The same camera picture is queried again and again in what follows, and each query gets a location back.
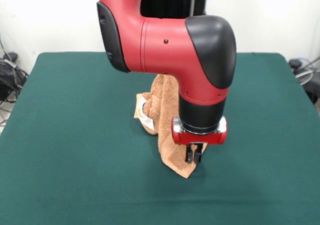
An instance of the table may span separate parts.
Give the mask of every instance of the table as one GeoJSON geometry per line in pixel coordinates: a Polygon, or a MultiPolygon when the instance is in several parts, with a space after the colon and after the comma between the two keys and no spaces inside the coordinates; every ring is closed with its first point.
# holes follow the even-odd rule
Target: table
{"type": "Polygon", "coordinates": [[[154,77],[40,54],[0,137],[0,224],[319,223],[320,119],[283,56],[237,55],[227,140],[189,179],[133,119],[154,77]]]}

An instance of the towel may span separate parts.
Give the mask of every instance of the towel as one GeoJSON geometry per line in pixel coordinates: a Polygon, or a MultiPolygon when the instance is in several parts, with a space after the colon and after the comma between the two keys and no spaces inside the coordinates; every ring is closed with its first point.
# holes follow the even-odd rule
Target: towel
{"type": "Polygon", "coordinates": [[[158,136],[158,151],[162,162],[187,179],[196,164],[186,163],[186,146],[175,144],[172,138],[172,117],[179,115],[179,85],[177,80],[166,74],[158,74],[152,82],[150,92],[136,95],[134,118],[139,119],[144,129],[158,136]]]}

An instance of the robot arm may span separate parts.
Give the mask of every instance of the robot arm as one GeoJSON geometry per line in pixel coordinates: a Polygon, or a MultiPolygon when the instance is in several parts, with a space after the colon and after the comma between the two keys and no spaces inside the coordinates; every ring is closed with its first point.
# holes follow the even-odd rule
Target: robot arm
{"type": "Polygon", "coordinates": [[[218,16],[143,17],[140,4],[141,0],[97,3],[112,66],[126,73],[168,74],[177,79],[179,118],[172,122],[176,143],[223,142],[216,134],[221,134],[217,131],[236,64],[231,26],[218,16]]]}

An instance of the red joint housing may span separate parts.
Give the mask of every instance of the red joint housing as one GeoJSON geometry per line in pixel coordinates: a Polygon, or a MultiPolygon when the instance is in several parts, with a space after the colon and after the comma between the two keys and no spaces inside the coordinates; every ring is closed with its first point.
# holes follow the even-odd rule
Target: red joint housing
{"type": "Polygon", "coordinates": [[[188,131],[176,132],[174,131],[174,120],[172,119],[172,138],[175,144],[190,145],[194,143],[207,143],[208,145],[223,144],[226,141],[228,134],[228,126],[223,132],[212,132],[205,135],[194,134],[188,131]]]}

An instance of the green felt tablecloth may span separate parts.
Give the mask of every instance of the green felt tablecloth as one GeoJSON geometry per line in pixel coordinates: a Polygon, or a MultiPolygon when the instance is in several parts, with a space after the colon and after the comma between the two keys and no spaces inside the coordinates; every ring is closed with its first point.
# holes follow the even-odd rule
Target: green felt tablecloth
{"type": "Polygon", "coordinates": [[[320,223],[320,119],[281,55],[238,54],[227,140],[189,179],[133,119],[154,77],[41,54],[0,136],[0,225],[320,223]]]}

